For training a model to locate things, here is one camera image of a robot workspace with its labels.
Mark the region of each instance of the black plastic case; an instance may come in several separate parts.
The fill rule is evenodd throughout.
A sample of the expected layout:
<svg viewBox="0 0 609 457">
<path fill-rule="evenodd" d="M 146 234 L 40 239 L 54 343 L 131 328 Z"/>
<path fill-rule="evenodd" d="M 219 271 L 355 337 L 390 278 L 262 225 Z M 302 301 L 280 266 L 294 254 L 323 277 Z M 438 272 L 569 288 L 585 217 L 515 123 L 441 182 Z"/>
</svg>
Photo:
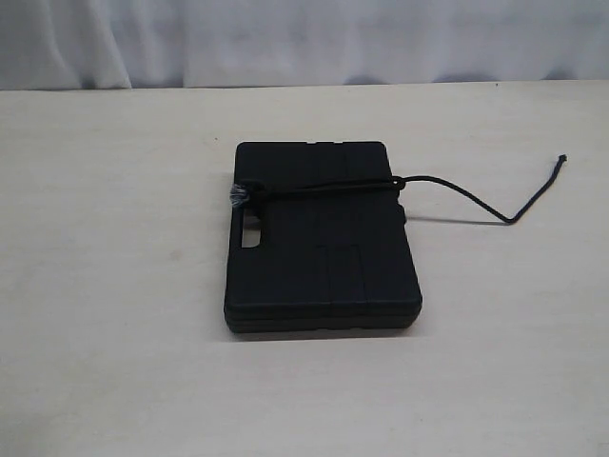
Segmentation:
<svg viewBox="0 0 609 457">
<path fill-rule="evenodd" d="M 235 182 L 275 189 L 387 178 L 385 147 L 359 143 L 242 143 Z M 395 190 L 270 201 L 261 240 L 242 248 L 244 210 L 234 209 L 225 317 L 234 332 L 405 328 L 422 296 Z"/>
</svg>

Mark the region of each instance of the black string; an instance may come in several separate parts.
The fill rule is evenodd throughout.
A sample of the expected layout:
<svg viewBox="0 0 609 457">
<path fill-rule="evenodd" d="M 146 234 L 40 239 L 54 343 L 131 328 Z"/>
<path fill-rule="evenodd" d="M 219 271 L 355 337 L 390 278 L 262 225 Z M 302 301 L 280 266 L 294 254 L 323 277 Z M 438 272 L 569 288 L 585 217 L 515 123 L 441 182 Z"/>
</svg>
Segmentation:
<svg viewBox="0 0 609 457">
<path fill-rule="evenodd" d="M 442 178 L 435 176 L 393 176 L 390 179 L 364 179 L 364 180 L 351 180 L 351 181 L 335 181 L 330 183 L 316 184 L 312 186 L 306 186 L 295 189 L 268 189 L 262 183 L 258 182 L 242 182 L 235 184 L 230 194 L 230 199 L 233 207 L 239 208 L 243 206 L 259 207 L 265 202 L 272 200 L 284 200 L 284 199 L 295 199 L 295 198 L 313 198 L 320 196 L 330 195 L 341 195 L 346 193 L 357 193 L 357 192 L 370 192 L 379 190 L 395 190 L 399 192 L 403 190 L 406 183 L 414 182 L 430 182 L 445 186 L 452 189 L 464 197 L 469 198 L 472 202 L 479 205 L 486 211 L 493 214 L 495 217 L 503 221 L 506 225 L 516 224 L 526 211 L 528 211 L 535 202 L 554 184 L 556 178 L 559 176 L 560 168 L 567 160 L 566 155 L 561 155 L 559 161 L 554 166 L 554 170 L 550 175 L 550 178 L 545 182 L 541 188 L 535 192 L 535 194 L 529 199 L 528 202 L 516 213 L 514 217 L 507 217 L 501 212 L 497 211 L 487 203 L 483 202 L 473 193 L 465 190 L 464 188 L 457 186 L 456 184 L 446 181 Z"/>
</svg>

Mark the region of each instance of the white backdrop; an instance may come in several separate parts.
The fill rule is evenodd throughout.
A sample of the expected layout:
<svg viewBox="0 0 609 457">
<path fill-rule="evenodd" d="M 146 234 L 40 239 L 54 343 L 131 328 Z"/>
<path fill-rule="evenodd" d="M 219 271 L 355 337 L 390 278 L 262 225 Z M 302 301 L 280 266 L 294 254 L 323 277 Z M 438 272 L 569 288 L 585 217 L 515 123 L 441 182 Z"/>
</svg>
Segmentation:
<svg viewBox="0 0 609 457">
<path fill-rule="evenodd" d="M 0 3 L 0 89 L 609 77 L 607 0 Z"/>
</svg>

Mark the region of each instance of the white table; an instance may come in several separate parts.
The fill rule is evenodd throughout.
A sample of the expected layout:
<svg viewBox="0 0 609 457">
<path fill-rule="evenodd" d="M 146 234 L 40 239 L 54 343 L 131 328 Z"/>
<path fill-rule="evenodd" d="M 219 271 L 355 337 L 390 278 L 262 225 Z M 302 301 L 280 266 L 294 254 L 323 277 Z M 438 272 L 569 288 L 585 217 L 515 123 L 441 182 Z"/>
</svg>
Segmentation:
<svg viewBox="0 0 609 457">
<path fill-rule="evenodd" d="M 239 339 L 245 140 L 382 140 L 508 213 L 569 162 L 512 228 L 408 186 L 404 334 Z M 609 82 L 0 93 L 0 455 L 609 455 L 608 149 Z"/>
</svg>

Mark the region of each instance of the white curtain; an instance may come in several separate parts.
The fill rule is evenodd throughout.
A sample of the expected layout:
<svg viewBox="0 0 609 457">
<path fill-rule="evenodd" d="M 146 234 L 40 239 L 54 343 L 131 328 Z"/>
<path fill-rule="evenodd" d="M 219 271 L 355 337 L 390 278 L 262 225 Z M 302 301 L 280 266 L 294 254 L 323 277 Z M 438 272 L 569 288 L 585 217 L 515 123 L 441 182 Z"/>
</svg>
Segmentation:
<svg viewBox="0 0 609 457">
<path fill-rule="evenodd" d="M 609 0 L 0 4 L 0 89 L 609 77 Z"/>
</svg>

